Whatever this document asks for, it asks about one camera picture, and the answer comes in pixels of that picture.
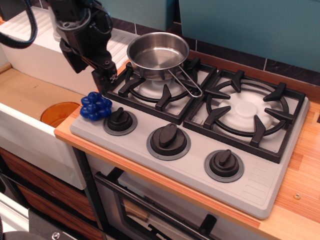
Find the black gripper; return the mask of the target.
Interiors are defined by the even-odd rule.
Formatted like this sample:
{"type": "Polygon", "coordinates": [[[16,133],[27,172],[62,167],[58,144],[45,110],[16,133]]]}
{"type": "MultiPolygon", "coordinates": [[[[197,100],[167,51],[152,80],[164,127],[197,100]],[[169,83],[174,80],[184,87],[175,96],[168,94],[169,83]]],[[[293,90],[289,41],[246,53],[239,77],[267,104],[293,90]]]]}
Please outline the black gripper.
{"type": "Polygon", "coordinates": [[[105,95],[117,79],[116,64],[107,51],[113,21],[110,15],[98,9],[86,9],[79,21],[56,21],[61,36],[59,47],[75,73],[93,67],[92,77],[97,90],[105,95]]]}

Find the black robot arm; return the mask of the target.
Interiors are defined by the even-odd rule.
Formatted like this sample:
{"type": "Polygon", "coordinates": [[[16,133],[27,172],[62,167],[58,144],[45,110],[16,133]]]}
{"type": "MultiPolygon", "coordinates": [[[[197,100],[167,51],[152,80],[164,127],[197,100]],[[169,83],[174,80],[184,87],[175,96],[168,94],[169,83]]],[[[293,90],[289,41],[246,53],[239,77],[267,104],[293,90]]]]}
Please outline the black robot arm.
{"type": "Polygon", "coordinates": [[[107,50],[113,19],[97,0],[50,0],[60,35],[60,49],[78,74],[88,66],[100,94],[104,95],[117,78],[116,64],[107,50]]]}

